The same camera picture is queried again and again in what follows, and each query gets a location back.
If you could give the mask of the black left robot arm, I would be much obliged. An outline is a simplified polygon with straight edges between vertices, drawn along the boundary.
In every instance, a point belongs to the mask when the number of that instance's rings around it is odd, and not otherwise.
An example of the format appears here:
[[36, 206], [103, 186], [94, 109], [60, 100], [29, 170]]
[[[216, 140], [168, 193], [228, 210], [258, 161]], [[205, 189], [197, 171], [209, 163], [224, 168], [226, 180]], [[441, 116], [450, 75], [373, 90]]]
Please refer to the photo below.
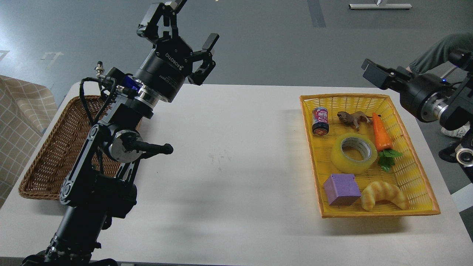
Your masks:
[[125, 218], [137, 203], [135, 176], [141, 160], [171, 154], [170, 144], [143, 141], [136, 130], [150, 119], [158, 101], [172, 102], [188, 79], [201, 85], [215, 67], [212, 49], [219, 35], [208, 36], [193, 51], [179, 36], [177, 14], [184, 0], [152, 4], [137, 27], [137, 35], [153, 47], [134, 75], [117, 68], [79, 84], [79, 99], [91, 129], [61, 186], [59, 200], [67, 206], [48, 248], [23, 259], [23, 266], [116, 266], [114, 259], [92, 261], [97, 241], [113, 218]]

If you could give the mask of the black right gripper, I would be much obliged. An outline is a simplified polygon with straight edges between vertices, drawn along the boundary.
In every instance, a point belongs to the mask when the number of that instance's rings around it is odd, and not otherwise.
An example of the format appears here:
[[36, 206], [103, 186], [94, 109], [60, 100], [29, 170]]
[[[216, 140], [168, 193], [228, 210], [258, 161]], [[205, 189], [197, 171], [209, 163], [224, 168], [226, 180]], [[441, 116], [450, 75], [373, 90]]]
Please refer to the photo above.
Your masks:
[[362, 77], [375, 87], [391, 89], [400, 95], [401, 106], [419, 121], [430, 123], [440, 119], [446, 109], [451, 84], [434, 74], [415, 75], [401, 66], [386, 68], [365, 59]]

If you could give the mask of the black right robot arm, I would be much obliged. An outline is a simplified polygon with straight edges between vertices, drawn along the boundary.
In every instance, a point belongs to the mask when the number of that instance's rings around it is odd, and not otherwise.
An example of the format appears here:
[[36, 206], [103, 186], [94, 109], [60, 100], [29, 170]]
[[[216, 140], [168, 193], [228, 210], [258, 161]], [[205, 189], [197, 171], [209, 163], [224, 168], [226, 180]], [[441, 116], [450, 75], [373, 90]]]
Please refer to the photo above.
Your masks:
[[443, 128], [453, 131], [472, 124], [472, 52], [457, 49], [448, 60], [467, 72], [457, 88], [436, 75], [409, 74], [401, 67], [386, 68], [370, 59], [362, 64], [363, 77], [379, 89], [397, 92], [401, 106], [420, 122], [439, 121]]

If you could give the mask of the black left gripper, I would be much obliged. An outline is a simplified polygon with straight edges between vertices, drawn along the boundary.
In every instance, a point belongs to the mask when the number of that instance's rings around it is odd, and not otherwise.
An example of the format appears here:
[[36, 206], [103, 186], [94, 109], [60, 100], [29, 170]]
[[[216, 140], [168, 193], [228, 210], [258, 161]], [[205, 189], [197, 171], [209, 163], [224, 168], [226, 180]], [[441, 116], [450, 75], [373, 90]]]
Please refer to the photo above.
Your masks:
[[[209, 34], [200, 51], [193, 52], [191, 47], [179, 36], [176, 15], [182, 10], [186, 0], [173, 0], [153, 3], [144, 18], [138, 24], [136, 34], [147, 39], [153, 47], [134, 77], [163, 97], [163, 101], [172, 102], [184, 84], [185, 77], [194, 85], [202, 85], [216, 66], [213, 60], [213, 47], [219, 34]], [[169, 28], [159, 35], [159, 22]], [[191, 63], [202, 64], [191, 73]]]

